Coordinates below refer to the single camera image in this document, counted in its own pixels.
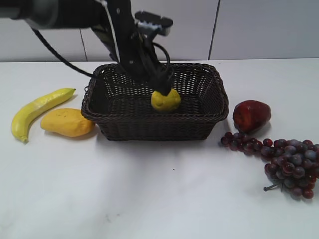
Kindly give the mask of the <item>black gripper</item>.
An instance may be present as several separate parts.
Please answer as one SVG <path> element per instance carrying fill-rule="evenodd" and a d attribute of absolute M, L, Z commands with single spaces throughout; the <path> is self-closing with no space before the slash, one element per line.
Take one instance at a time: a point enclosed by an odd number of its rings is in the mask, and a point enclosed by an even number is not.
<path fill-rule="evenodd" d="M 171 91 L 173 68 L 147 53 L 132 16 L 129 0 L 108 0 L 108 17 L 116 41 L 117 61 L 131 78 L 149 81 L 155 90 L 167 96 Z"/>

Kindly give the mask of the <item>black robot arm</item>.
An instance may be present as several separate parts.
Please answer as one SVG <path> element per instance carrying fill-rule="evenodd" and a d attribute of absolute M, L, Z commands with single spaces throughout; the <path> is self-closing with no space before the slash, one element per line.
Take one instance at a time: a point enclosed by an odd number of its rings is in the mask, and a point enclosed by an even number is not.
<path fill-rule="evenodd" d="M 167 36 L 173 20 L 145 10 L 133 14 L 129 0 L 2 0 L 0 16 L 24 20 L 61 62 L 99 79 L 96 73 L 85 72 L 65 60 L 40 33 L 49 29 L 90 28 L 123 73 L 164 96 L 171 91 L 170 57 L 154 38 Z"/>

